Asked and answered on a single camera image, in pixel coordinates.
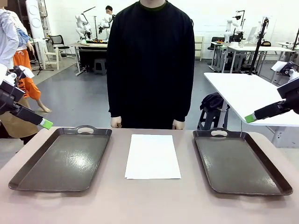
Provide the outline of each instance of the white wall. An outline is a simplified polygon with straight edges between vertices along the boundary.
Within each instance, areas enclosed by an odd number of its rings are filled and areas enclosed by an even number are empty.
[[[98,24],[106,13],[107,5],[111,5],[116,14],[133,4],[135,0],[45,0],[45,2],[52,34],[62,35],[65,43],[70,44],[79,39],[75,30],[77,27],[75,15],[96,6],[95,9],[85,13],[95,37],[93,15],[97,16]],[[291,12],[291,6],[296,5],[298,0],[289,0],[287,4],[282,0],[169,0],[169,2],[193,19],[195,35],[205,37],[204,58],[213,56],[212,52],[207,50],[212,37],[223,36],[226,20],[235,16],[237,10],[245,10],[245,37],[263,16],[272,16],[265,36],[272,44],[293,42],[299,28],[299,19]]]

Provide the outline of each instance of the chair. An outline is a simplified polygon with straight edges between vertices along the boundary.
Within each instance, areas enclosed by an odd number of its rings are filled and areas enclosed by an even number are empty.
[[[213,36],[211,42],[215,42],[215,41],[223,41],[224,42],[224,37],[216,37]],[[210,47],[207,48],[208,50],[214,50],[214,45],[211,44]]]
[[[48,49],[43,48],[43,69],[45,70],[46,69],[46,65],[47,64],[55,64],[57,66],[57,70],[59,70],[59,62],[62,62],[62,57],[61,57],[61,54],[60,54],[60,51],[58,48],[55,48],[55,52],[48,52]],[[56,61],[51,61],[49,56],[55,56],[56,57]]]
[[[59,50],[64,50],[65,55],[66,55],[66,50],[69,50],[71,52],[71,54],[73,54],[70,47],[64,45],[64,39],[61,35],[57,35],[57,36],[49,35],[49,38],[51,39],[52,46],[54,49],[58,48]]]

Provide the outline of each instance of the white paper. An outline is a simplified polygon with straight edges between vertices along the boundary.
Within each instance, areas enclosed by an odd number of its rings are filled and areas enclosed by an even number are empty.
[[[287,62],[281,62],[278,61],[275,63],[275,65],[273,65],[273,67],[271,68],[273,71],[281,71],[282,68],[286,65]]]
[[[133,134],[127,179],[181,179],[172,135]]]

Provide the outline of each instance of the gray stool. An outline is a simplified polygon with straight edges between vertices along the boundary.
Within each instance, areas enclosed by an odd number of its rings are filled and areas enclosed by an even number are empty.
[[[105,68],[105,58],[98,58],[94,60],[94,73],[102,73],[102,75],[106,75],[106,68]],[[97,67],[97,64],[101,64],[101,70]]]
[[[228,109],[226,110],[225,118],[224,118],[224,124],[223,128],[227,129],[228,127]],[[215,109],[215,110],[208,110],[206,107],[202,110],[197,130],[211,130],[212,123],[214,122],[214,128],[218,126],[219,118],[220,118],[221,110]]]

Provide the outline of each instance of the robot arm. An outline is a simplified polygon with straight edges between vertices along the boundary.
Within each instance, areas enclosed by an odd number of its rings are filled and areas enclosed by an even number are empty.
[[[224,38],[225,38],[224,42],[225,43],[229,42],[229,37],[233,34],[232,22],[233,22],[232,19],[228,19],[228,23],[226,24],[226,32],[224,33]]]
[[[17,103],[24,92],[16,87],[15,79],[33,76],[32,71],[23,66],[14,66],[13,72],[7,72],[7,67],[0,64],[0,115],[10,112],[24,121],[50,129],[52,122]]]
[[[76,32],[80,35],[80,39],[84,39],[85,35],[87,35],[88,39],[91,39],[91,26],[85,16],[80,14],[76,15],[75,18],[77,19]]]
[[[104,19],[100,23],[100,27],[110,28],[110,22],[112,21],[112,15],[106,14]]]
[[[232,19],[232,23],[233,23],[233,25],[235,26],[235,33],[240,33],[240,32],[243,32],[242,31],[242,27],[238,24],[238,21],[237,21],[237,19],[236,18],[233,18]]]
[[[281,98],[285,100],[254,111],[253,114],[245,117],[247,123],[275,117],[290,110],[294,110],[295,113],[299,114],[299,73],[293,69],[294,66],[298,67],[293,62],[277,62],[272,67],[272,69],[283,75],[290,75],[290,81],[277,89]]]

